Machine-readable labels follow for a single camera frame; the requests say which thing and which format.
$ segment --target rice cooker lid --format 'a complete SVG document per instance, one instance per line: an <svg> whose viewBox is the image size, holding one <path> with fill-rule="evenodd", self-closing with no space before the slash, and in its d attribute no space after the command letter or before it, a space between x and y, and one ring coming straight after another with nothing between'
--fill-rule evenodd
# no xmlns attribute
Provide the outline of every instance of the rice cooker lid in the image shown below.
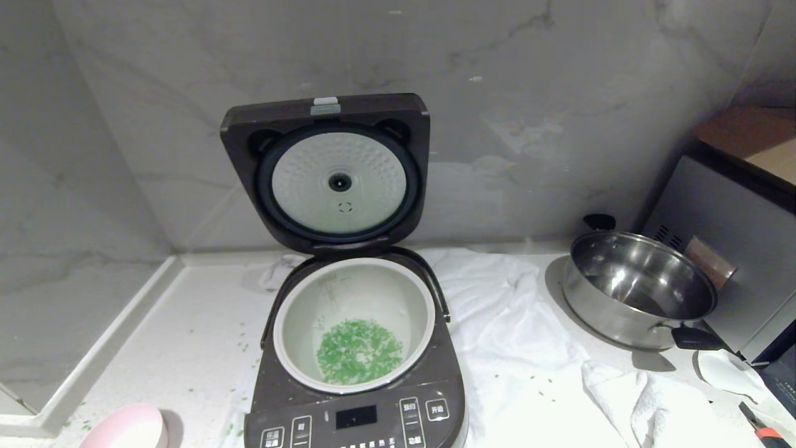
<svg viewBox="0 0 796 448"><path fill-rule="evenodd" d="M390 246L414 230L428 135L428 114L412 94L233 108L221 129L271 234L312 254Z"/></svg>

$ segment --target rice cooker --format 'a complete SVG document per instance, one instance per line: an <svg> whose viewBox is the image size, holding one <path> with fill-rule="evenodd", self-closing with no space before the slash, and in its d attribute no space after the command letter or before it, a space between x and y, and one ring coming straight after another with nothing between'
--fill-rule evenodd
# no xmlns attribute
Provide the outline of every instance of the rice cooker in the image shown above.
<svg viewBox="0 0 796 448"><path fill-rule="evenodd" d="M414 94L240 106L221 139L263 224L312 255L268 317L247 448L459 448L467 411L418 225L430 120Z"/></svg>

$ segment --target pink bowl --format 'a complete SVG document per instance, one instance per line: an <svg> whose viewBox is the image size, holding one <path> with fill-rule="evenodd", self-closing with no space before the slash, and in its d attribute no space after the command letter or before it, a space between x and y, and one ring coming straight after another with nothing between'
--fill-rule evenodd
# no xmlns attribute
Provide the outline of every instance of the pink bowl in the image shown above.
<svg viewBox="0 0 796 448"><path fill-rule="evenodd" d="M166 448L168 439L158 408L141 403L124 407L94 426L80 448Z"/></svg>

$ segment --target control panel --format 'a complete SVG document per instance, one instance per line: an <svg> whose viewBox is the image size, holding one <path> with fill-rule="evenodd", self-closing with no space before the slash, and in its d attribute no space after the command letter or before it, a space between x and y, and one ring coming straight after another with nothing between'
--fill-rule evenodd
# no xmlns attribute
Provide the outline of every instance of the control panel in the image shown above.
<svg viewBox="0 0 796 448"><path fill-rule="evenodd" d="M456 382L343 395L246 416L247 448L437 448L466 431Z"/></svg>

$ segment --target inner lid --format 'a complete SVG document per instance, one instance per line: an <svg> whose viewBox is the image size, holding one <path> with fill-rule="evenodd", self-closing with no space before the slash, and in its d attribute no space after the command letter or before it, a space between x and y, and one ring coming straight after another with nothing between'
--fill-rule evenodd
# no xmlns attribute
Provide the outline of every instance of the inner lid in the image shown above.
<svg viewBox="0 0 796 448"><path fill-rule="evenodd" d="M375 128L310 126L278 141L258 173L261 200L289 231L364 241L398 223L416 194L406 150Z"/></svg>

